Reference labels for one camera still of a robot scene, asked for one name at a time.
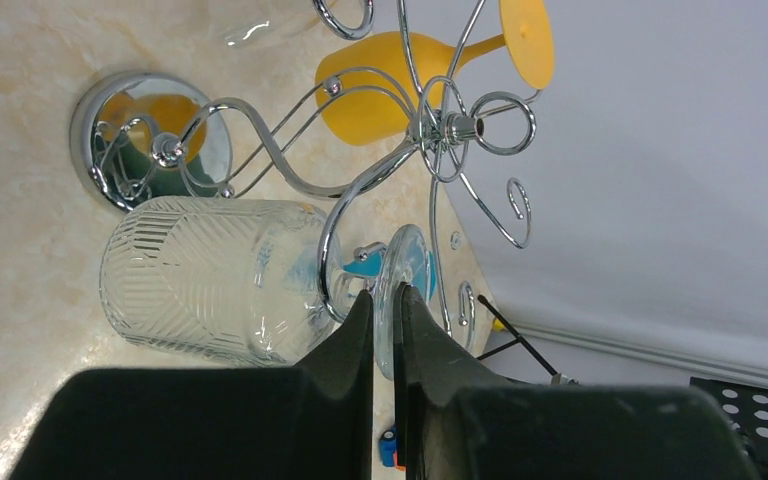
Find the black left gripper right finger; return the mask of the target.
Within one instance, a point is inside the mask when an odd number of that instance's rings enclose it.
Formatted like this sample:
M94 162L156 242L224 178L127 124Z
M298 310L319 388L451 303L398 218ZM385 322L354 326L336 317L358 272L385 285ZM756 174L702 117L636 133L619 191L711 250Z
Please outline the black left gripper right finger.
M754 479L724 413L691 387L546 386L494 373L419 291L393 299L399 463L410 479Z

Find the blue plastic wine glass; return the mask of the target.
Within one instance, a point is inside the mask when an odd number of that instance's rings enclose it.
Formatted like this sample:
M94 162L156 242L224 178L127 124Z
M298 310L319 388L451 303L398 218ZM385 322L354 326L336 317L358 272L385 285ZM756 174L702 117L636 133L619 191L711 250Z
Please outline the blue plastic wine glass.
M375 277L380 273L383 263L385 247L380 249L373 249L371 252L367 251L365 257L361 257L362 248L358 247L353 252L353 259L343 265L343 269L351 274ZM434 270L435 257L431 251L428 251L427 255L428 269L420 267L419 270L413 275L411 284L417 287L421 293L424 294L423 298L429 301L433 298L436 292L437 278Z

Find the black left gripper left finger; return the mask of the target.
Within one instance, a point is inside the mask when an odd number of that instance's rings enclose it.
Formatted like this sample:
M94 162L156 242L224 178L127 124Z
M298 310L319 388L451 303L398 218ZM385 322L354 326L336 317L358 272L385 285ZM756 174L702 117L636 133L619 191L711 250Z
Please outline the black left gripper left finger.
M373 301L296 365L92 369L53 396L14 479L367 479Z

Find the clear stemmed wine glass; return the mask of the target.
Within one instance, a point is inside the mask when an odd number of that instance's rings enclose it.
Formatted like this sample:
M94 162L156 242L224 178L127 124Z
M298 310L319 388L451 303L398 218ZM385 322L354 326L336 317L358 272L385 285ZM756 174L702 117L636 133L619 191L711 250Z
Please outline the clear stemmed wine glass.
M312 1L209 1L211 31L227 47L271 47L321 24Z

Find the orange plastic wine glass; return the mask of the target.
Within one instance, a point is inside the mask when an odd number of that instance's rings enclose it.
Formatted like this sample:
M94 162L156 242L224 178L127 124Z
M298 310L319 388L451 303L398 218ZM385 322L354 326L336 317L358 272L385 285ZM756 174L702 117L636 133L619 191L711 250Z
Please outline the orange plastic wine glass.
M555 54L545 3L521 0L498 5L502 33L465 46L454 72L504 48L530 87L546 88L553 78ZM374 34L329 54L320 61L314 80L320 86L315 99L325 124L353 146L404 131L410 109L419 105L398 31Z

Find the chrome wine glass rack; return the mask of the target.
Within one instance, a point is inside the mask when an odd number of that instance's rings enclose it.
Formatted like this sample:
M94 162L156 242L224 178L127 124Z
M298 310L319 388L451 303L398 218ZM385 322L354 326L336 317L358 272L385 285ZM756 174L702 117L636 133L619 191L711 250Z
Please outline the chrome wine glass rack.
M481 167L494 166L503 156L520 156L533 140L531 99L504 92L478 98L469 115L483 122L523 109L522 120L503 128L506 134L519 133L519 142L497 146L485 134L466 138L456 131L453 120L463 106L454 67L472 43L460 39L450 46L410 29L405 5L398 2L389 31L401 33L419 105L410 109L404 131L364 146L349 145L322 118L315 72L329 54L388 31L372 33L370 17L350 29L332 17L334 2L312 1L320 25L271 47L232 48L212 33L208 2L79 1L75 7L85 16L81 35L104 46L150 31L155 52L186 57L202 73L262 74L251 95L270 109L287 108L273 128L286 163L276 166L258 144L251 145L248 156L234 155L232 136L220 117L189 131L190 118L208 99L184 80L147 69L109 72L78 102L70 149L88 190L113 209L128 212L154 198L180 195L255 199L293 193L326 202L343 193L350 177L369 169L373 177L366 188L373 202L352 219L360 229L376 213L393 222L399 206L417 218L415 189L422 174L438 186L468 184Z

